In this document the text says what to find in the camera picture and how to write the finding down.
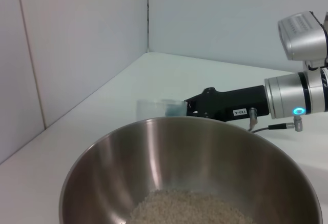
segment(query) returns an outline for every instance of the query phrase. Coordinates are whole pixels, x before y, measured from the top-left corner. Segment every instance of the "table surface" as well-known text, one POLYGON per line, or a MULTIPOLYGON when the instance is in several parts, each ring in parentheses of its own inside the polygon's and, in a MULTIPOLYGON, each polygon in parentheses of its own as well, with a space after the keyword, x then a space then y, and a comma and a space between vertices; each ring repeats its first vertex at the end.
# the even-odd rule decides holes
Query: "table surface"
MULTIPOLYGON (((138 99, 184 100, 207 87, 229 91, 263 85, 288 72, 210 60, 146 53, 0 165, 3 224, 58 224, 58 203, 71 166, 92 143, 136 121, 138 99)), ((257 128, 290 122, 260 117, 257 128)), ((304 131, 263 131, 304 170, 328 224, 328 114, 303 117, 304 131)), ((247 128, 248 120, 231 122, 247 128)))

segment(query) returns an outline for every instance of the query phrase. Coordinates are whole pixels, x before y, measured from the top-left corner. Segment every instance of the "white wall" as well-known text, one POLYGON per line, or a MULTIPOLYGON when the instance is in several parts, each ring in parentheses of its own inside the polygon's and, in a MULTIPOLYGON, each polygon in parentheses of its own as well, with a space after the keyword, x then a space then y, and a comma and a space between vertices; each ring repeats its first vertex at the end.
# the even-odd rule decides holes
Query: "white wall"
POLYGON ((43 129, 19 0, 0 0, 0 163, 43 129))
POLYGON ((147 51, 147 0, 22 0, 49 126, 147 51))
POLYGON ((299 71, 280 43, 277 22, 327 0, 149 0, 150 51, 299 71))

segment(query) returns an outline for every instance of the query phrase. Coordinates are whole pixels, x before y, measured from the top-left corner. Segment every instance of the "label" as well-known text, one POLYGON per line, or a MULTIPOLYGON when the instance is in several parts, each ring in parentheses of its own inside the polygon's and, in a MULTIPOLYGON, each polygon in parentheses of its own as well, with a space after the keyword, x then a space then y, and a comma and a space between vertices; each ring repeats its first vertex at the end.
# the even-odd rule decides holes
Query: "label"
POLYGON ((239 109, 239 110, 233 110, 234 116, 237 115, 247 115, 247 110, 246 109, 239 109))

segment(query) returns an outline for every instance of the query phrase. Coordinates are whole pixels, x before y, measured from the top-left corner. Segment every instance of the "bowl rim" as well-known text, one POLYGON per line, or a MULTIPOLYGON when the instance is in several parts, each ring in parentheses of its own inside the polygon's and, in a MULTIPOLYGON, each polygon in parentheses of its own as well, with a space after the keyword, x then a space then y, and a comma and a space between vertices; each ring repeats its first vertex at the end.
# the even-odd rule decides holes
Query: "bowl rim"
POLYGON ((63 186, 61 187, 60 190, 60 197, 59 197, 59 224, 67 224, 64 223, 64 219, 63 219, 63 201, 64 201, 64 194, 65 194, 65 189, 68 183, 68 180, 72 174, 72 172, 74 171, 74 169, 76 168, 77 164, 80 162, 81 158, 88 153, 89 150, 91 150, 97 143, 99 143, 100 141, 102 141, 103 139, 111 136, 113 133, 116 133, 122 129, 125 129, 126 127, 130 127, 130 126, 134 126, 136 124, 142 124, 142 123, 148 123, 148 122, 153 122, 153 121, 158 121, 158 120, 169 120, 169 119, 200 119, 200 120, 206 120, 206 122, 210 122, 210 123, 218 123, 224 126, 228 126, 228 127, 234 127, 240 131, 243 131, 247 134, 252 134, 253 136, 257 136, 258 138, 262 139, 263 142, 267 143, 268 146, 272 147, 275 150, 278 150, 280 153, 282 153, 282 155, 284 155, 286 157, 286 159, 296 168, 296 170, 299 171, 300 175, 302 176, 302 178, 305 180, 305 182, 307 183, 307 186, 309 187, 309 190, 311 192, 311 196, 315 201, 315 207, 317 210, 317 215, 319 217, 319 222, 317 224, 323 224, 323 219, 322 219, 322 210, 321 210, 321 206, 320 206, 320 202, 318 199, 318 196, 313 188, 313 185, 311 184, 310 180, 308 179, 308 177, 306 176, 306 174, 303 172, 303 170, 301 169, 301 167, 289 156, 287 155, 282 149, 280 149, 279 147, 277 147, 275 144, 273 144, 272 142, 270 142, 269 140, 261 137, 258 134, 252 133, 242 127, 239 127, 237 125, 234 124, 228 124, 225 123, 223 121, 219 121, 219 120, 213 120, 213 119, 208 119, 208 118, 202 118, 202 117, 192 117, 192 116, 179 116, 179 117, 158 117, 158 118, 151 118, 151 119, 145 119, 145 120, 140 120, 140 121, 136 121, 134 123, 130 123, 127 125, 124 125, 120 128, 117 128, 115 130, 113 130, 112 132, 104 135, 103 137, 101 137, 100 139, 98 139, 96 142, 94 142, 92 145, 90 145, 86 150, 83 151, 83 153, 77 158, 77 160, 75 161, 75 163, 72 165, 72 167, 70 168, 68 174, 65 177, 63 186))

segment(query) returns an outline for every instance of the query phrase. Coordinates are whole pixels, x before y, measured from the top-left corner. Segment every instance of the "rice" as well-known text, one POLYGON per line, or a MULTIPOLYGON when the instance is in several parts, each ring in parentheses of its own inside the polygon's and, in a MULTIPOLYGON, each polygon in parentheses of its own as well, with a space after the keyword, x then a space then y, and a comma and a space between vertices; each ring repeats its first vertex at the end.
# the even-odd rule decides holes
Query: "rice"
POLYGON ((131 213, 127 224, 254 224, 218 197, 188 191, 155 191, 131 213))

